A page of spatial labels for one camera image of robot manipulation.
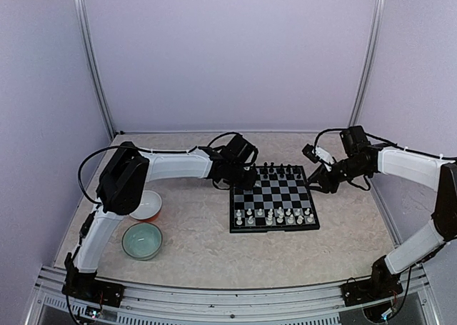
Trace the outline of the black folding chess board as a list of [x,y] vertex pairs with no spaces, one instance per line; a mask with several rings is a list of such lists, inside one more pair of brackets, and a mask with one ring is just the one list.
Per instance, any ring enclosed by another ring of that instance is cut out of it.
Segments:
[[[265,233],[269,231],[312,231],[320,229],[320,223],[311,191],[306,185],[304,168],[298,165],[275,165],[265,163],[257,168],[256,183],[251,190],[231,188],[230,223],[232,234]],[[303,210],[310,208],[305,216]],[[273,223],[266,225],[268,213],[273,213]],[[284,213],[284,222],[277,224],[278,213]],[[295,224],[286,223],[286,218],[295,216]],[[253,216],[253,225],[247,224]],[[304,223],[298,225],[297,217],[303,216]]]

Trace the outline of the white chess king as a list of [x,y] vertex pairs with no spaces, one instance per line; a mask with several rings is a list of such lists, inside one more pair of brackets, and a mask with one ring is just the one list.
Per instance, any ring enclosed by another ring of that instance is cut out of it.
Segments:
[[284,222],[284,213],[283,212],[279,212],[278,213],[278,217],[276,219],[276,223],[277,224],[282,224]]

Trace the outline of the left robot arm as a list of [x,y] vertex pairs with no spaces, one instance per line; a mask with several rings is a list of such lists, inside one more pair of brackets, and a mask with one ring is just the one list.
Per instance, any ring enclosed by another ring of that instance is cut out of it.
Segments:
[[96,198],[89,200],[93,209],[81,226],[76,248],[64,261],[73,290],[86,300],[99,294],[99,282],[93,278],[101,255],[120,222],[138,209],[146,183],[195,178],[249,190],[256,180],[258,149],[236,132],[217,147],[157,150],[125,141],[110,149],[113,155],[99,177]]

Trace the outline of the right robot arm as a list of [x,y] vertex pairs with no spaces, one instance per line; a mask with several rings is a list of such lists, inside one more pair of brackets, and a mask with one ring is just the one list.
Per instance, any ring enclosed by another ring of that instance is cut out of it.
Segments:
[[376,180],[375,194],[393,232],[396,248],[373,263],[371,276],[357,287],[372,299],[396,288],[400,275],[430,260],[456,240],[456,156],[430,154],[375,136],[360,125],[336,128],[345,156],[341,160],[319,145],[322,133],[304,146],[303,155],[318,168],[311,189],[334,194],[341,184]]

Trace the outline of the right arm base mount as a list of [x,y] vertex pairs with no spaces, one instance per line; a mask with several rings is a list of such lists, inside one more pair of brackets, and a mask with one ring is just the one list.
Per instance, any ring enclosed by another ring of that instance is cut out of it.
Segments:
[[354,278],[340,285],[340,289],[346,307],[378,301],[403,292],[399,281],[378,284],[372,279],[355,280]]

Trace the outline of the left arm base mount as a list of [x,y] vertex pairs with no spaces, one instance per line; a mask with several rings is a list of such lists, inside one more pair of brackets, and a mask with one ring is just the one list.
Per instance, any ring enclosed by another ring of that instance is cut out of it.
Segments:
[[100,280],[66,282],[62,293],[75,299],[88,301],[102,306],[119,308],[123,299],[125,287],[121,284]]

